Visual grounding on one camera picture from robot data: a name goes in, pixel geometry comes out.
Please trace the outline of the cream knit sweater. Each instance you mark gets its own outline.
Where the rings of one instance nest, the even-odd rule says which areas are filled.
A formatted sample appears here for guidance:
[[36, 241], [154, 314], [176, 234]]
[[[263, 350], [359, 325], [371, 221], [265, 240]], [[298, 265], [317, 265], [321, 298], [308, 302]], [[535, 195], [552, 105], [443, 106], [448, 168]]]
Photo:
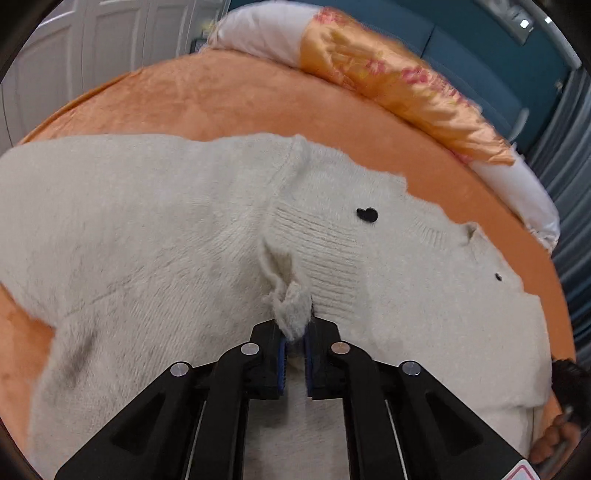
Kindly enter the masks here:
[[548, 399], [540, 300], [476, 223], [300, 136], [67, 137], [1, 160], [1, 282], [55, 331], [27, 456], [44, 478], [176, 361], [311, 315], [415, 360], [527, 454]]

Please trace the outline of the grey blue curtain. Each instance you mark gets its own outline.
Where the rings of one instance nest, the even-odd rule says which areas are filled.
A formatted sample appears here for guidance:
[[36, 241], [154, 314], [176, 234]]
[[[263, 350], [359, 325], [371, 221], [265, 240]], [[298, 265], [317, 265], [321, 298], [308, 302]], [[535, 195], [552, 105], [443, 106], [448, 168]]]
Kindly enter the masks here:
[[590, 74], [571, 73], [548, 127], [527, 161], [560, 216], [552, 254], [577, 344], [590, 336]]

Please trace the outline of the orange plush bed cover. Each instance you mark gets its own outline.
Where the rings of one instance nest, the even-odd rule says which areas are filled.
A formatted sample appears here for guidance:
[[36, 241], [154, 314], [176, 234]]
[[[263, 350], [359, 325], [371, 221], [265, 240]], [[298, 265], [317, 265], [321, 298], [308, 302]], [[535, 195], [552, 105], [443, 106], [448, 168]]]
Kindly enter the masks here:
[[[520, 277], [526, 293], [540, 300], [525, 284], [517, 257], [505, 243], [515, 242], [522, 255], [541, 255], [542, 247], [454, 154], [373, 101], [256, 57], [209, 52], [131, 73], [60, 113], [19, 146], [67, 137], [165, 135], [211, 142], [257, 134], [300, 136], [344, 153], [363, 168], [403, 178], [411, 196], [438, 205], [453, 222], [476, 223]], [[2, 282], [1, 291], [19, 313], [51, 332], [44, 364], [32, 387], [24, 440], [29, 461], [32, 397], [55, 331], [21, 307]], [[250, 479], [345, 479], [349, 475], [342, 408], [335, 401], [314, 402], [305, 395], [304, 357], [297, 352], [301, 338], [287, 338], [286, 399], [259, 402], [253, 408], [245, 459]], [[550, 389], [547, 402], [534, 413], [532, 443], [527, 454], [521, 453], [527, 459], [534, 442], [556, 418], [545, 416], [549, 397]]]

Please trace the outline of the blue upholstered headboard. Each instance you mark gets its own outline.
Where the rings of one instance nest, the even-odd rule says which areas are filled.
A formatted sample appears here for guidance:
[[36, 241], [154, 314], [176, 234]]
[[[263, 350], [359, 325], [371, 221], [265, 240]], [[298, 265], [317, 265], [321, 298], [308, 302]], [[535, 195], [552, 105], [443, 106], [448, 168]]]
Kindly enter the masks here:
[[519, 44], [474, 1], [332, 1], [402, 42], [477, 103], [486, 119], [530, 152], [550, 123], [572, 69], [548, 35]]

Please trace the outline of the orange floral satin quilt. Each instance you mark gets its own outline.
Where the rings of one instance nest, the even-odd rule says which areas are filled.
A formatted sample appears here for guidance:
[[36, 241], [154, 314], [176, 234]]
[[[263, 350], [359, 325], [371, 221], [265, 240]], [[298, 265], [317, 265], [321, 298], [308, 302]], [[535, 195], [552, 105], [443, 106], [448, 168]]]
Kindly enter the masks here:
[[312, 16], [300, 68], [374, 101], [466, 163], [514, 163], [512, 146], [475, 102], [402, 43], [342, 11], [322, 7]]

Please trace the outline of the white panelled wardrobe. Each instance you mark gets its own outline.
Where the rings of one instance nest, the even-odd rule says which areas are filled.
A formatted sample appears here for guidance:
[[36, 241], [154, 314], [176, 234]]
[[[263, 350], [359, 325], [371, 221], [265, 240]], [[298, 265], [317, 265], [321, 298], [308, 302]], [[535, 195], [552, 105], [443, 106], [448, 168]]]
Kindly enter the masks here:
[[196, 51], [226, 1], [61, 1], [1, 82], [8, 150], [83, 93], [123, 73]]

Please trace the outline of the white long pillow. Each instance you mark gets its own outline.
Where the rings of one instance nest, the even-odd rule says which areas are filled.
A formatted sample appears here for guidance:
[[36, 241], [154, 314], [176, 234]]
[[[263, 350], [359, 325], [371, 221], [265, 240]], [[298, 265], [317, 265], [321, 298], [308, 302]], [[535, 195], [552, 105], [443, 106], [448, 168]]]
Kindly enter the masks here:
[[[206, 46], [235, 50], [301, 70], [301, 37], [305, 26], [321, 8], [272, 1], [242, 6], [215, 24]], [[513, 148], [514, 163], [511, 165], [466, 163], [453, 154], [495, 192], [548, 251], [552, 251], [560, 238], [558, 210], [516, 146], [508, 136], [501, 135]]]

